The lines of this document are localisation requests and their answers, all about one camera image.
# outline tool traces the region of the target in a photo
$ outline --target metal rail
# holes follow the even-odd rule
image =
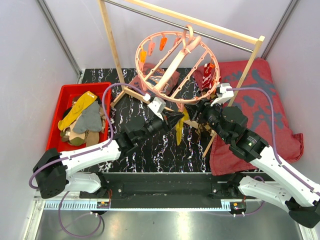
[[[282,33],[282,31],[284,30],[290,16],[292,15],[292,13],[294,12],[296,6],[298,5],[300,0],[291,0],[290,3],[288,4],[287,8],[285,9],[278,25],[276,26],[268,44],[266,45],[261,58],[262,59],[267,59],[267,57],[269,56],[269,53],[271,52],[271,49],[273,48],[273,46],[275,45],[276,41],[278,40],[280,34]]]
[[[154,20],[157,20],[159,22],[162,22],[162,23],[165,23],[165,24],[168,24],[168,25],[171,25],[171,26],[174,26],[176,28],[179,28],[179,29],[183,29],[183,30],[189,30],[187,27],[185,26],[182,26],[182,25],[179,25],[179,24],[176,24],[172,21],[168,21],[168,20],[165,20],[165,19],[162,19],[160,17],[157,17],[157,16],[153,16],[153,15],[150,15],[148,13],[145,13],[145,12],[142,12],[142,11],[138,11],[138,10],[135,10],[131,7],[128,7],[128,6],[125,6],[125,5],[122,5],[122,4],[119,4],[119,3],[116,3],[114,1],[110,1],[110,0],[102,0],[103,2],[106,2],[108,4],[112,4],[112,5],[115,5],[117,7],[120,7],[122,9],[126,9],[126,10],[129,10],[131,12],[134,12],[136,14],[140,14],[142,16],[145,16],[145,17],[148,17],[150,19],[154,19]],[[237,45],[235,43],[232,43],[232,42],[229,42],[229,41],[225,41],[225,40],[222,40],[220,38],[217,38],[215,36],[211,36],[211,35],[208,35],[208,34],[205,34],[203,32],[199,32],[199,31],[193,31],[195,34],[198,34],[199,36],[202,36],[202,37],[205,37],[205,38],[208,38],[208,39],[211,39],[211,40],[214,40],[214,41],[217,41],[219,43],[222,43],[222,44],[226,44],[226,45],[229,45],[229,46],[232,46],[234,48],[237,48],[237,49],[240,49],[240,50],[243,50],[243,51],[246,51],[248,53],[252,53],[253,50],[249,49],[249,48],[246,48],[244,46],[240,46],[240,45]]]
[[[50,11],[47,3],[46,3],[46,0],[35,0],[35,1],[38,3],[42,13],[44,14],[49,26],[52,29],[53,34],[55,35],[57,41],[59,42],[59,44],[60,44],[65,56],[69,60],[69,62],[71,64],[75,74],[79,78],[81,76],[82,70],[79,67],[75,57],[71,53],[71,51],[70,51],[70,49],[69,49],[69,47],[68,47],[68,45],[66,43],[66,40],[64,39],[64,37],[63,37],[63,35],[62,35],[62,33],[61,33],[61,31],[60,31],[55,19],[53,17],[53,14],[51,13],[51,11]]]

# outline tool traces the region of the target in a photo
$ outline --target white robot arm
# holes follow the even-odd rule
[[[33,168],[41,197],[49,199],[63,191],[83,191],[95,196],[103,196],[104,179],[99,173],[79,172],[85,168],[109,161],[124,158],[135,152],[142,140],[152,137],[155,133],[170,131],[184,116],[181,112],[165,111],[166,103],[158,97],[148,105],[154,112],[146,122],[133,120],[124,126],[124,131],[114,138],[99,144],[74,151],[57,152],[55,148],[47,150]],[[50,162],[56,161],[43,170]]]
[[[224,83],[217,89],[218,98],[186,108],[192,120],[208,123],[226,144],[230,144],[229,150],[235,156],[263,170],[280,185],[242,175],[233,182],[235,189],[245,196],[276,205],[299,224],[313,228],[320,221],[320,185],[302,175],[262,137],[248,129],[248,118],[238,107],[222,108],[233,95],[233,89]]]

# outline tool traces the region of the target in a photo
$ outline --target yellow sock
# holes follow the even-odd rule
[[[96,99],[97,96],[90,91],[87,91],[81,97],[79,97],[67,116],[58,122],[59,130],[62,131],[63,129],[69,127],[70,124],[72,124],[80,116],[82,111],[89,107]]]

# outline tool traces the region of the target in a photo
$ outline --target red towel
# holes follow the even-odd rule
[[[247,61],[219,63],[221,83],[230,83],[235,88],[245,69]],[[199,78],[200,71],[194,75]],[[271,97],[274,107],[275,140],[278,154],[288,163],[296,162],[304,152],[303,134],[293,134],[289,128],[279,94],[273,84],[267,61],[257,58],[247,74],[242,87],[262,88]],[[247,127],[272,145],[271,111],[267,98],[259,91],[239,91],[233,106],[238,106],[248,117]],[[234,156],[220,137],[213,141],[210,154],[210,167],[213,175],[224,175],[238,171],[256,169],[250,163]]]

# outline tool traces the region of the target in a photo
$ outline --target plastic clothes peg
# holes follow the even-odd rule
[[[147,58],[147,51],[145,51],[143,48],[140,52],[140,62],[145,63]]]
[[[144,70],[144,65],[145,65],[144,62],[142,62],[142,61],[139,62],[139,69],[141,72]]]
[[[175,46],[176,43],[177,43],[180,39],[181,39],[181,37],[177,36],[177,37],[175,38],[175,40],[174,40],[173,46]]]
[[[162,51],[165,48],[165,45],[167,43],[168,38],[165,35],[162,35],[163,37],[161,38],[160,41],[160,47],[159,50]]]
[[[156,43],[150,39],[149,47],[148,47],[148,56],[150,57],[156,47]]]

